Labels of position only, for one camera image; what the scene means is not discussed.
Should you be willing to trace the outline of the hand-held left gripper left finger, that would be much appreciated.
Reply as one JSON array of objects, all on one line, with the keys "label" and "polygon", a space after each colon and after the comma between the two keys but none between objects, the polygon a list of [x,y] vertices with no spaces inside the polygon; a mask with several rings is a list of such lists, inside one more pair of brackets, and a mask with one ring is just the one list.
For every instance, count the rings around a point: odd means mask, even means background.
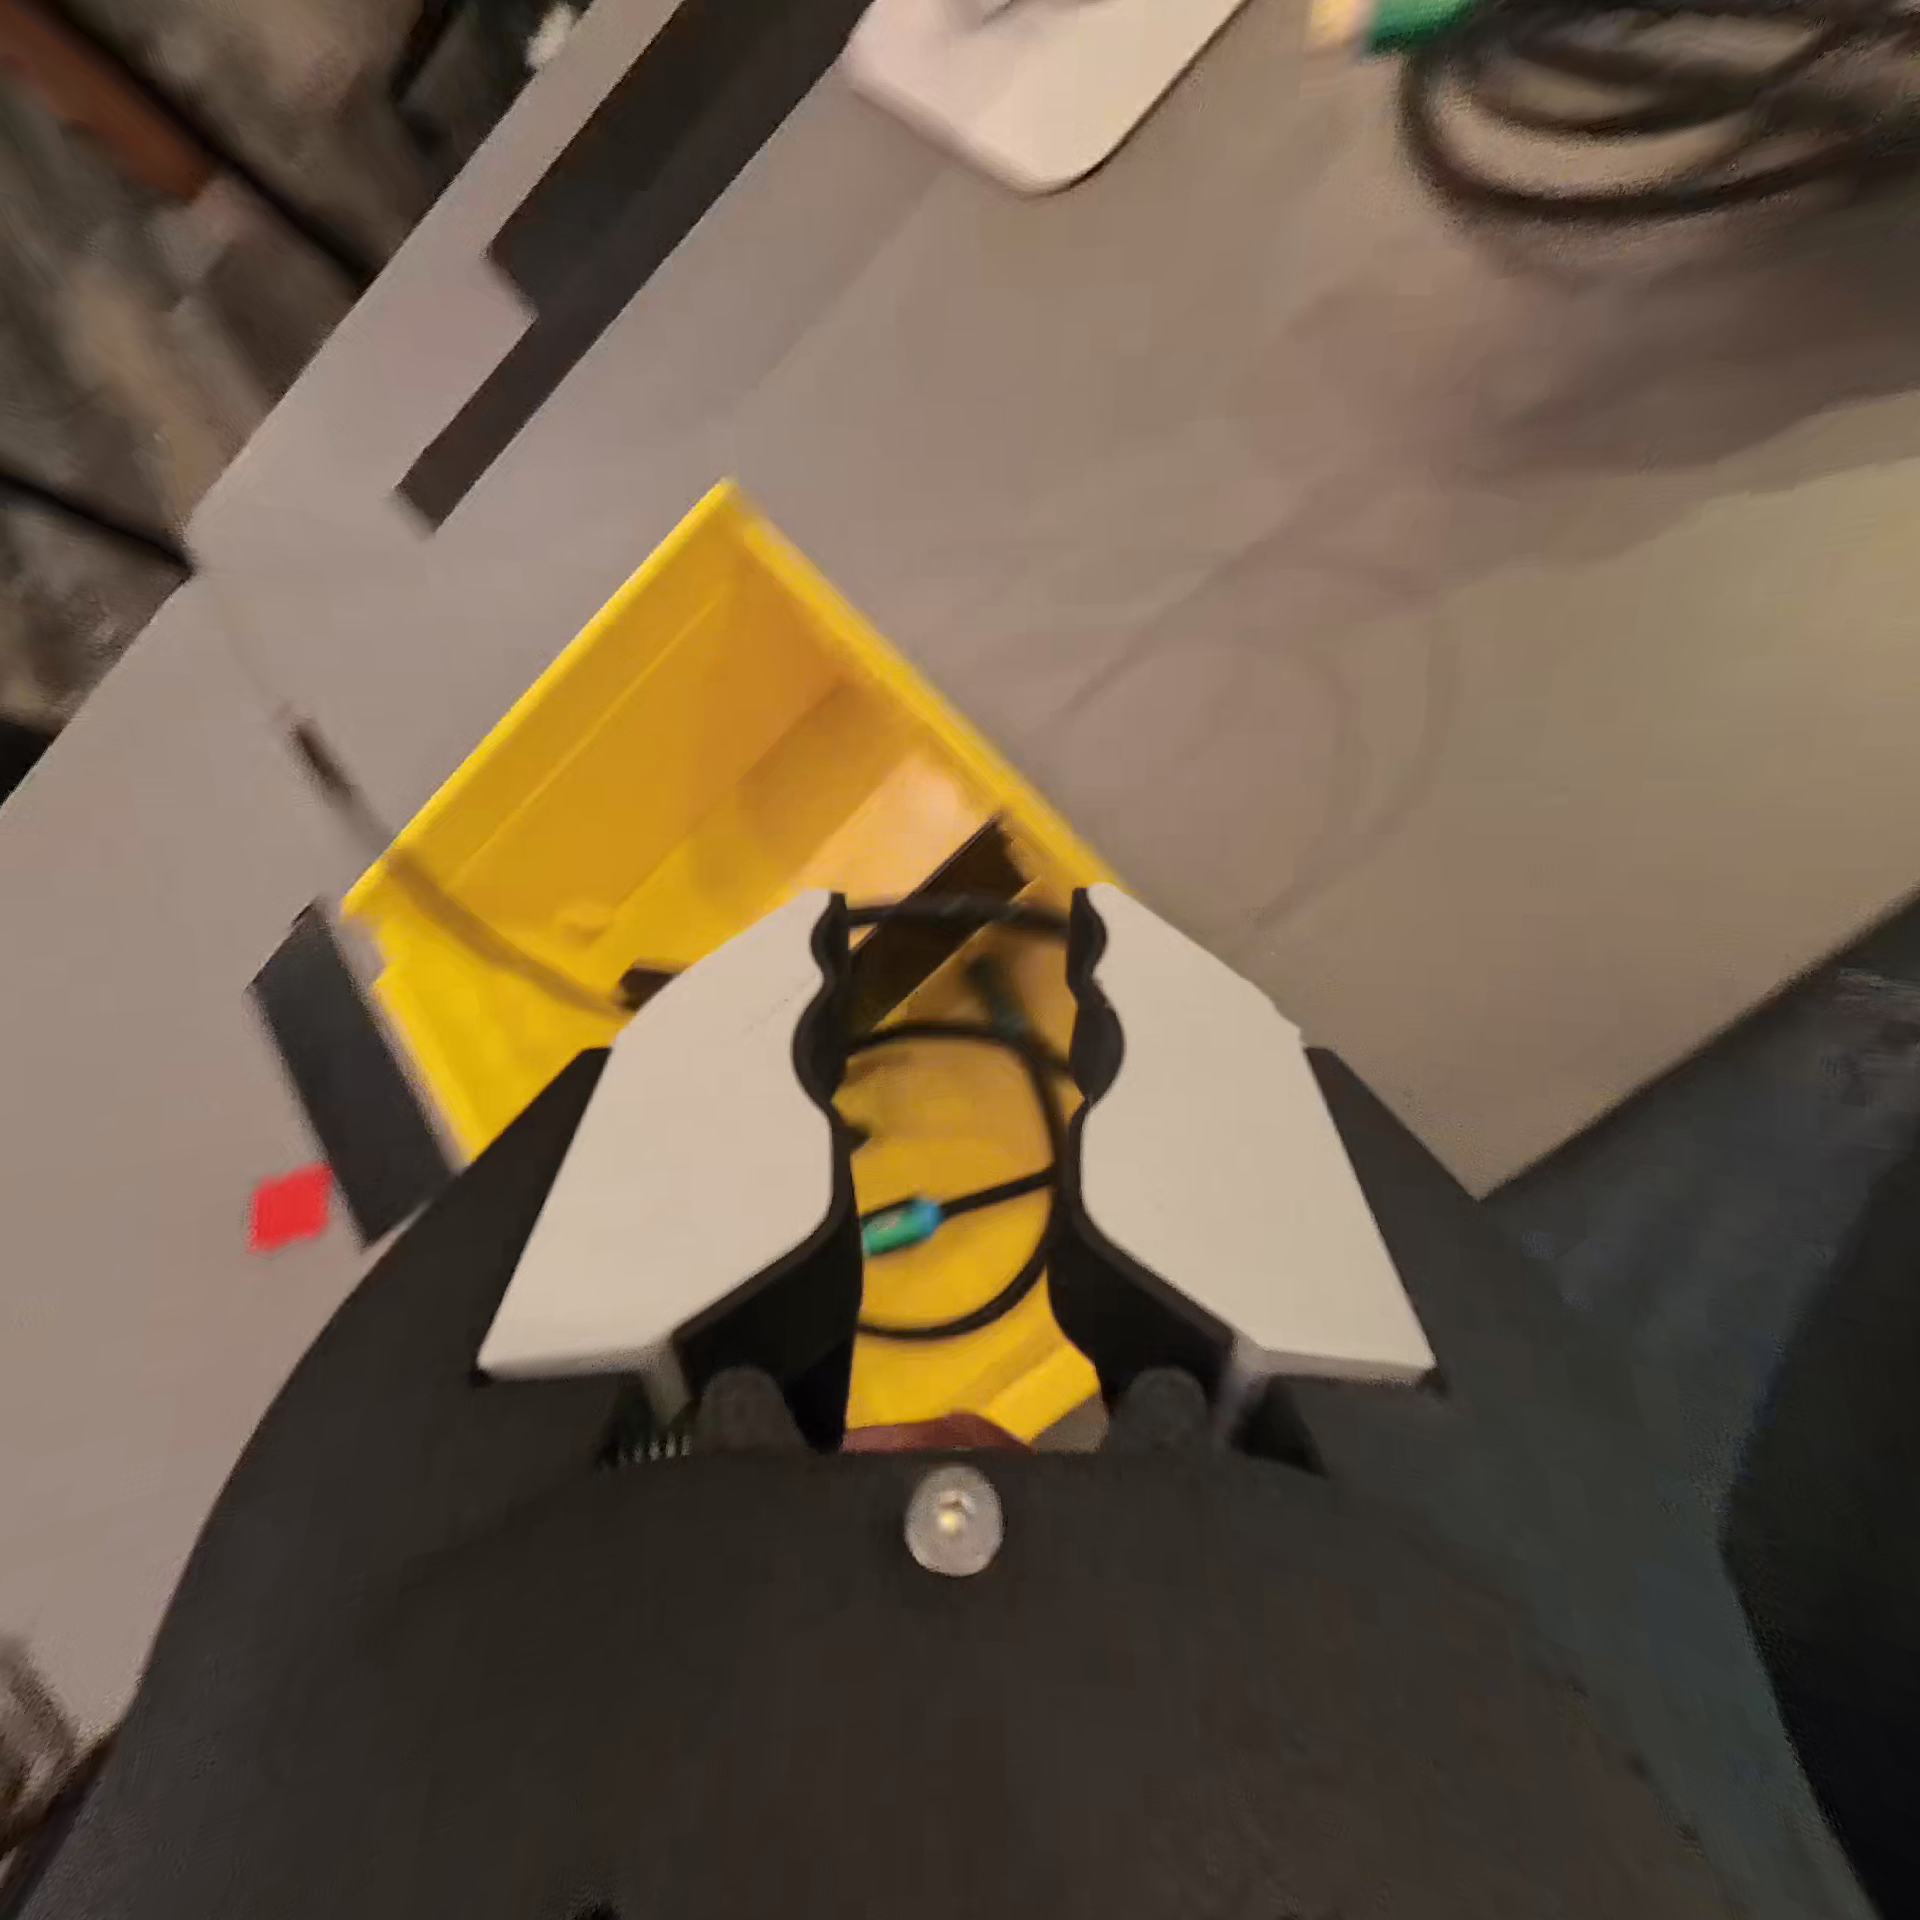
[{"label": "hand-held left gripper left finger", "polygon": [[475,1348],[489,1382],[629,1377],[667,1425],[728,1373],[840,1449],[857,1318],[851,914],[804,893],[610,1041]]}]

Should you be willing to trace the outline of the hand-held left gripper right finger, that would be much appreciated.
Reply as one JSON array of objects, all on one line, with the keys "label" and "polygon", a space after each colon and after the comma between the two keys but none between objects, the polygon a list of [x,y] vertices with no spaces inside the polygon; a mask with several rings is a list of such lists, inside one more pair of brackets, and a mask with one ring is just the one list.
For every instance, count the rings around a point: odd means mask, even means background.
[{"label": "hand-held left gripper right finger", "polygon": [[1050,1317],[1118,1413],[1184,1377],[1238,1438],[1277,1382],[1422,1389],[1435,1354],[1294,1020],[1112,881],[1068,906]]}]

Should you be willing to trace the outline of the wooden book stand white base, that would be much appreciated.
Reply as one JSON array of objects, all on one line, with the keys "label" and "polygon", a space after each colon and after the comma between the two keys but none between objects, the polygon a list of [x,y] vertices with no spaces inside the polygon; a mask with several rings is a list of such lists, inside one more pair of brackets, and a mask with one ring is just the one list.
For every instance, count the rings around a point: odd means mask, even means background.
[{"label": "wooden book stand white base", "polygon": [[1240,4],[868,4],[840,73],[943,156],[1037,198],[1100,170]]}]

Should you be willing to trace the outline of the yellow plastic bin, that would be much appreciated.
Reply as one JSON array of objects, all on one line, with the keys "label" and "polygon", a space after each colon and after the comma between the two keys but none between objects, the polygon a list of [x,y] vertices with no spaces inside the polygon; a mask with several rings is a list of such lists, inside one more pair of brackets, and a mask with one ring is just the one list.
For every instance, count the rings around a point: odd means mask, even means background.
[{"label": "yellow plastic bin", "polygon": [[[1068,908],[1115,881],[1081,834],[732,483],[711,488],[349,888],[371,999],[455,1165],[585,1048],[623,972],[680,972],[801,893]],[[1061,1056],[1064,959],[1007,931],[857,931],[851,1031],[1016,995]],[[1012,1056],[850,1061],[860,1211],[1043,1161]],[[929,1321],[1026,1260],[1042,1198],[868,1264],[860,1317]],[[1091,1403],[1042,1291],[948,1346],[857,1340],[850,1427],[978,1413],[1018,1441]]]}]

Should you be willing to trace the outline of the small red plastic block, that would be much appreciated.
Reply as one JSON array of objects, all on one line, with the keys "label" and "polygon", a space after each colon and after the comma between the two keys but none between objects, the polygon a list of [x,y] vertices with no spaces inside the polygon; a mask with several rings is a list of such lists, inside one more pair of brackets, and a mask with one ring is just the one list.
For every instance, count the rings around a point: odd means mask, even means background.
[{"label": "small red plastic block", "polygon": [[272,1257],[317,1240],[332,1226],[332,1170],[322,1160],[260,1176],[248,1192],[244,1248]]}]

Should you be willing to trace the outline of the person's dark hoodie torso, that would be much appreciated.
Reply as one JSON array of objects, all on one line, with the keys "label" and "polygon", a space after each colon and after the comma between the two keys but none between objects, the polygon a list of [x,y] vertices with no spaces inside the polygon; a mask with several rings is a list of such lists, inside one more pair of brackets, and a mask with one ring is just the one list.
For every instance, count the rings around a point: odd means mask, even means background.
[{"label": "person's dark hoodie torso", "polygon": [[1816,1801],[1916,1917],[1916,1165],[1872,1194],[1748,1435],[1720,1554]]}]

